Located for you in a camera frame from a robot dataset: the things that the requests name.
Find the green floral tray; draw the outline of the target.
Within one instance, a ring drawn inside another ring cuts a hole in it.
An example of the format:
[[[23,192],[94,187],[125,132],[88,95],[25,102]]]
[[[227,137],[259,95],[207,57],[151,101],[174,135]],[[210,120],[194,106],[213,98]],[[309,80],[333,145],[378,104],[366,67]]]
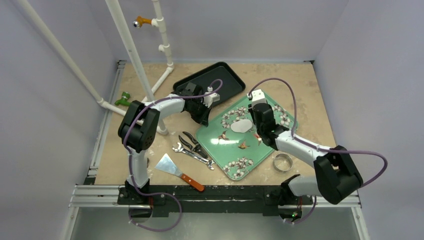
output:
[[[246,96],[240,98],[195,133],[199,144],[232,181],[245,178],[275,151],[262,142],[254,125],[243,133],[231,129],[240,120],[252,120],[249,104]]]

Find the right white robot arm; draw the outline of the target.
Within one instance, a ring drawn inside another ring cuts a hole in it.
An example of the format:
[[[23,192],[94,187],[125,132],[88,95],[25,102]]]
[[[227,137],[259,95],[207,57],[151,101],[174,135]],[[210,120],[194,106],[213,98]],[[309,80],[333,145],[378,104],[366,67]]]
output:
[[[248,111],[262,142],[288,153],[314,169],[313,176],[295,174],[281,183],[281,199],[288,204],[302,196],[319,196],[337,205],[364,186],[363,178],[350,153],[341,145],[320,147],[318,144],[292,134],[276,123],[272,107],[267,103],[249,104]]]

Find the black plastic tray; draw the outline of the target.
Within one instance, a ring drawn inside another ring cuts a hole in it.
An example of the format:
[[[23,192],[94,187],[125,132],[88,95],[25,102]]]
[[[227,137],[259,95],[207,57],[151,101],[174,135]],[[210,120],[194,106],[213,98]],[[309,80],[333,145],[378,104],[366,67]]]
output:
[[[220,105],[246,89],[246,84],[236,74],[236,72],[223,61],[214,63],[198,72],[195,72],[177,82],[172,86],[174,91],[184,89],[188,83],[199,85],[206,91],[210,83],[216,79],[221,79],[223,86],[217,92],[220,100],[214,102],[212,107]]]

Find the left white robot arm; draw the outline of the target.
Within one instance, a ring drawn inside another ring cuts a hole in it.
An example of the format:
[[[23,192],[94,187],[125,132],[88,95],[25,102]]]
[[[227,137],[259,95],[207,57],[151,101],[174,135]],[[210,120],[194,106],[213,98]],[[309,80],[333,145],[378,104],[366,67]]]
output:
[[[208,126],[212,105],[220,100],[218,90],[223,84],[220,79],[216,82],[219,84],[217,88],[208,86],[206,90],[190,82],[164,98],[150,102],[134,100],[129,104],[118,128],[118,136],[128,153],[129,176],[126,181],[133,187],[129,197],[136,204],[142,205],[149,199],[149,191],[144,187],[150,180],[145,154],[155,140],[159,121],[187,112],[194,122]]]

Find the white dough ball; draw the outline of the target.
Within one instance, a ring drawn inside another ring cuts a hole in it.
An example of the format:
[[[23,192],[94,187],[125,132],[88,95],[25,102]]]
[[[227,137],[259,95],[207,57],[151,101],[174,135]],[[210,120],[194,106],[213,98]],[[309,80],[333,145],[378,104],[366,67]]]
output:
[[[230,129],[235,133],[244,134],[250,131],[253,122],[250,119],[240,119],[230,125]]]

